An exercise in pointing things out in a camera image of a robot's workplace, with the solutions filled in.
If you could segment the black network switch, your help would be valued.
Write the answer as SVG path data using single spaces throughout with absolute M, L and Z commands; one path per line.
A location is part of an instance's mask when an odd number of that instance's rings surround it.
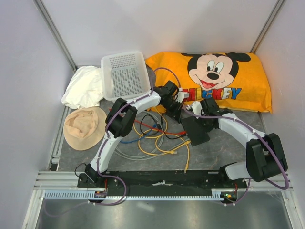
M 210 137 L 204 129 L 202 123 L 195 117 L 187 117 L 181 120 L 192 146 L 197 146 L 210 141 Z

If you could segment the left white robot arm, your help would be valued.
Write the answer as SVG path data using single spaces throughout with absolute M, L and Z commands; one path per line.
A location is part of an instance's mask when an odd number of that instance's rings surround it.
M 101 187 L 111 156 L 119 142 L 132 130 L 137 114 L 162 105 L 167 115 L 180 122 L 180 113 L 189 93 L 168 81 L 164 86 L 155 87 L 133 99 L 118 98 L 106 117 L 105 134 L 94 159 L 86 166 L 85 174 L 93 187 Z

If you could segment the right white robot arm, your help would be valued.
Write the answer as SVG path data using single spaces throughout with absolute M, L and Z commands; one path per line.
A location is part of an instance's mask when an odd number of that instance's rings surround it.
M 222 187 L 230 187 L 236 179 L 250 178 L 261 182 L 279 174 L 288 181 L 285 174 L 288 164 L 277 134 L 266 134 L 254 129 L 231 110 L 220 108 L 213 98 L 193 102 L 191 110 L 206 132 L 220 129 L 245 148 L 244 162 L 228 164 L 221 168 L 224 172 L 218 176 L 218 182 Z

